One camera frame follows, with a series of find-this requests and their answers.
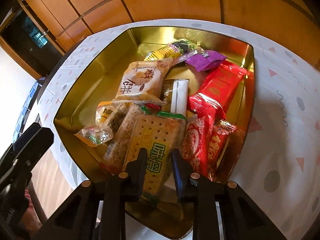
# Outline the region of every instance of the table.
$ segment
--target table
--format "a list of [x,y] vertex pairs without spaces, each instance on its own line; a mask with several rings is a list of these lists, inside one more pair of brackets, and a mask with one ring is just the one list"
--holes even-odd
[[[61,102],[82,71],[114,38],[128,28],[150,25],[214,31],[253,46],[255,105],[246,142],[230,179],[246,191],[287,239],[301,239],[320,212],[320,73],[276,42],[229,25],[162,19],[121,25],[87,37],[56,72],[38,104],[42,125],[54,133],[51,151],[68,183],[76,188],[86,177],[66,152],[53,125]],[[127,219],[129,239],[164,238]]]

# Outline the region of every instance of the red wrapper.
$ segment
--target red wrapper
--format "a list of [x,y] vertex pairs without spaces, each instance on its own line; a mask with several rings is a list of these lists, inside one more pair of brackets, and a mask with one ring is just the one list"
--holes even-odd
[[195,172],[206,177],[208,175],[207,145],[211,138],[216,110],[211,107],[188,123],[181,153]]
[[198,92],[188,98],[188,109],[201,113],[212,105],[220,105],[226,112],[246,73],[246,69],[224,61],[209,73]]
[[221,155],[221,152],[226,144],[228,135],[236,130],[236,126],[232,125],[224,120],[218,121],[213,126],[213,131],[209,144],[207,147],[208,154],[208,166],[207,174],[208,179],[214,181],[217,171],[217,161]]

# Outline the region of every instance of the wrapped candy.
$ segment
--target wrapped candy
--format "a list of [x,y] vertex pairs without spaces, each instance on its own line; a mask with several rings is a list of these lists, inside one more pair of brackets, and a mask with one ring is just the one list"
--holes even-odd
[[186,60],[186,63],[194,66],[196,71],[199,72],[217,68],[226,58],[226,56],[214,50],[206,50],[203,53],[193,55]]
[[188,98],[188,109],[201,113],[212,105],[220,105],[226,112],[246,73],[246,69],[224,61],[209,73],[197,93]]

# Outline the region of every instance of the cracker package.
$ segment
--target cracker package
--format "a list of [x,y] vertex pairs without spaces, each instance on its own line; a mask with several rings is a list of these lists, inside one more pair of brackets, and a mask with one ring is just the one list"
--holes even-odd
[[180,39],[171,42],[159,49],[156,49],[155,51],[150,51],[148,55],[145,57],[144,61],[158,60],[169,57],[177,59],[186,53],[196,50],[203,51],[201,47],[197,46],[191,41],[188,41],[187,39]]
[[132,62],[122,76],[114,103],[133,102],[162,105],[162,82],[172,67],[172,58]]
[[143,184],[143,196],[159,199],[164,183],[171,173],[171,150],[182,144],[185,119],[181,114],[160,112],[158,115],[141,114],[128,147],[124,163],[137,159],[140,148],[148,151],[148,163]]
[[132,104],[129,111],[122,121],[114,138],[110,141],[107,152],[105,153],[100,167],[110,172],[117,174],[121,172],[131,134],[136,123],[138,115],[143,114],[143,110],[137,104]]

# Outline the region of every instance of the tablecloth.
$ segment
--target tablecloth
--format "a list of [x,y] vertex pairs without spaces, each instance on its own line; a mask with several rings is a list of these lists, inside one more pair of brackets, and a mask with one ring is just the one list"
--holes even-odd
[[[287,239],[301,239],[320,211],[320,74],[276,42],[229,25],[161,19],[121,25],[87,37],[62,64],[38,104],[43,126],[54,133],[51,151],[68,183],[76,188],[86,177],[66,152],[52,123],[61,102],[82,71],[114,38],[128,28],[150,25],[214,31],[253,46],[255,105],[244,148],[230,179],[246,191]],[[127,219],[131,221],[127,230],[132,230],[129,239],[163,239]]]

